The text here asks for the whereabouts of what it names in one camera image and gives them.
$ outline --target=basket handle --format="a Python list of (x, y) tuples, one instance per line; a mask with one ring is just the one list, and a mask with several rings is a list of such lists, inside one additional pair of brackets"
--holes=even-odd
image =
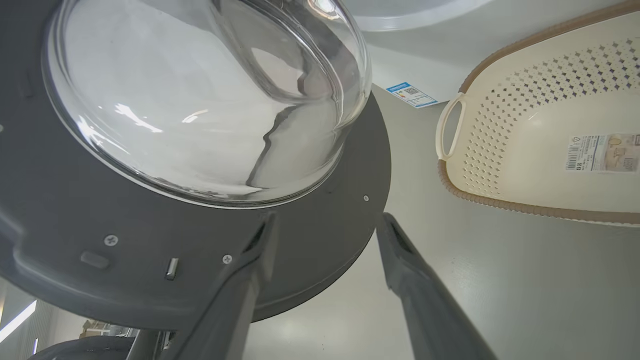
[[(458, 142), (458, 136), (460, 135), (460, 129), (462, 128), (462, 119), (465, 117), (465, 108), (467, 108), (467, 103), (464, 100), (464, 93), (459, 92), (456, 94), (447, 106), (445, 106), (444, 110), (442, 110), (442, 114), (440, 115), (440, 119), (438, 120), (438, 126), (436, 127), (436, 153), (438, 154), (438, 159), (447, 160), (453, 155), (453, 150), (456, 148), (456, 142)], [(449, 119), (449, 115), (451, 114), (451, 110), (453, 107), (460, 103), (462, 105), (462, 110), (460, 111), (460, 118), (458, 119), (458, 128), (456, 129), (456, 134), (453, 136), (453, 141), (451, 142), (451, 148), (449, 151), (445, 151), (444, 149), (444, 127), (447, 124), (447, 119)]]

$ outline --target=product label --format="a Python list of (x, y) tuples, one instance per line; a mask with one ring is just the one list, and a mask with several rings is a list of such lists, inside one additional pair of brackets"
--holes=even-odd
[(391, 86), (390, 88), (387, 88), (387, 91), (404, 100), (408, 104), (413, 105), (414, 108), (421, 108), (437, 102), (431, 96), (428, 96), (424, 92), (416, 89), (414, 86), (409, 85), (409, 83), (401, 83), (400, 85)]
[(640, 159), (640, 135), (574, 136), (566, 156), (570, 172), (636, 173)]

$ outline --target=barcode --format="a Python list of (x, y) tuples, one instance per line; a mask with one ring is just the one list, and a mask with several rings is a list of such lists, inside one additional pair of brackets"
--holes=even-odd
[(579, 146), (569, 146), (566, 156), (565, 170), (582, 170), (581, 168), (577, 168), (579, 151)]

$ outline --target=qr code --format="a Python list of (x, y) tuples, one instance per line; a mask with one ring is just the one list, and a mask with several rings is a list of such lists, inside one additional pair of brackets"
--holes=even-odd
[(409, 94), (409, 95), (415, 95), (415, 94), (419, 93), (419, 91), (418, 91), (418, 90), (416, 90), (416, 89), (414, 89), (414, 88), (406, 88), (406, 89), (405, 89), (405, 92), (406, 92), (407, 94)]

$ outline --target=white appliance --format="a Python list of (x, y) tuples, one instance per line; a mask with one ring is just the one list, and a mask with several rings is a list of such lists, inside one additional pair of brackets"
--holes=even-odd
[(451, 100), (467, 75), (493, 52), (621, 2), (344, 0), (364, 32), (373, 82), (417, 108)]

